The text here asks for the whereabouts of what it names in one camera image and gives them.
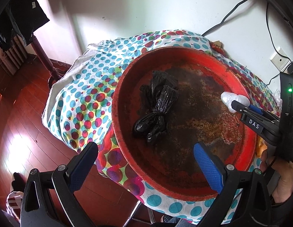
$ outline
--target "wall socket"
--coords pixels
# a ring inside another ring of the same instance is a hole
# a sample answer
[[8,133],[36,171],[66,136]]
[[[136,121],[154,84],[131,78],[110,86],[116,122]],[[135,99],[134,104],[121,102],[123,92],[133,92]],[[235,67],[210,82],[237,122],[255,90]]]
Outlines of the wall socket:
[[[284,55],[287,56],[285,54],[285,52],[283,51],[283,49],[281,49],[280,47],[277,49],[277,51]],[[274,55],[271,57],[271,62],[276,66],[276,68],[278,68],[279,71],[283,72],[285,70],[285,68],[288,66],[289,64],[289,59],[282,57],[281,55],[279,55],[277,52],[274,53]]]

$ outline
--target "dark wood table leg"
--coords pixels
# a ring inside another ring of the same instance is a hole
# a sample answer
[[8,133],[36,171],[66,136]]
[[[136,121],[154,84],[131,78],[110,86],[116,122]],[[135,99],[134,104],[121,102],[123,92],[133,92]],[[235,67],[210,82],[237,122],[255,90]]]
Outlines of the dark wood table leg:
[[58,81],[61,79],[65,72],[61,72],[60,70],[57,70],[48,56],[46,55],[45,51],[41,47],[37,37],[34,37],[33,42],[31,43],[35,53],[37,54],[38,58],[40,59],[41,63],[46,67],[46,69],[50,72],[51,76],[48,80],[49,89],[52,88],[53,82]]

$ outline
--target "red wooden floor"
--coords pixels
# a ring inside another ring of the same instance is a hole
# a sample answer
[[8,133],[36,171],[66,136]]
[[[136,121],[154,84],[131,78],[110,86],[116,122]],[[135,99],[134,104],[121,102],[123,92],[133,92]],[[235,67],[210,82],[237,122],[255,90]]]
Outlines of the red wooden floor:
[[[32,168],[38,168],[41,172],[54,170],[60,164],[67,164],[76,155],[41,123],[41,114],[49,95],[48,78],[48,71],[35,59],[21,67],[3,93],[0,102],[2,208],[10,192],[13,172],[20,172],[27,178]],[[123,187],[100,176],[95,165],[75,196],[95,224],[115,226],[123,225],[137,202]],[[52,197],[61,218],[67,221],[56,194],[52,193]],[[143,206],[136,217],[146,219],[146,207]],[[131,222],[129,226],[147,225]]]

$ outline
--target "dark sleeve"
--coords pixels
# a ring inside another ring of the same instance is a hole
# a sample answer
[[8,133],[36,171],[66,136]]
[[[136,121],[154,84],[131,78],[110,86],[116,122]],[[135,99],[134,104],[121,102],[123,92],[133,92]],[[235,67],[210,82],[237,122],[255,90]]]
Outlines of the dark sleeve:
[[281,205],[272,206],[272,224],[280,225],[293,210],[293,194]]

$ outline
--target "blue gripper pad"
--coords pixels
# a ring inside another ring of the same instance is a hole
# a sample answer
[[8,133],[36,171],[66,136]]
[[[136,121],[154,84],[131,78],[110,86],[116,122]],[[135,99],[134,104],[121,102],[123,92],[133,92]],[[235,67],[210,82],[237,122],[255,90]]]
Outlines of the blue gripper pad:
[[69,189],[73,193],[79,190],[98,156],[98,146],[89,142],[79,155],[74,156],[68,163],[67,177]]
[[226,180],[226,171],[223,162],[219,157],[213,155],[202,142],[195,144],[194,157],[211,189],[220,194]]

